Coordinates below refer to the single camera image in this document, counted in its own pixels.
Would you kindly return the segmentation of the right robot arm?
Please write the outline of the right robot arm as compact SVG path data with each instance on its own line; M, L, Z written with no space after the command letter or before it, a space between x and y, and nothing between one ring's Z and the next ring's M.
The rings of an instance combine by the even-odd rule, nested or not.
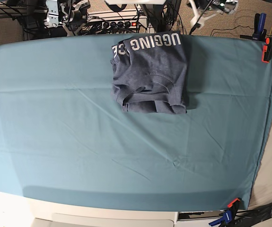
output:
M88 0L47 0L47 22L62 27L67 36L77 36L94 17L88 14Z

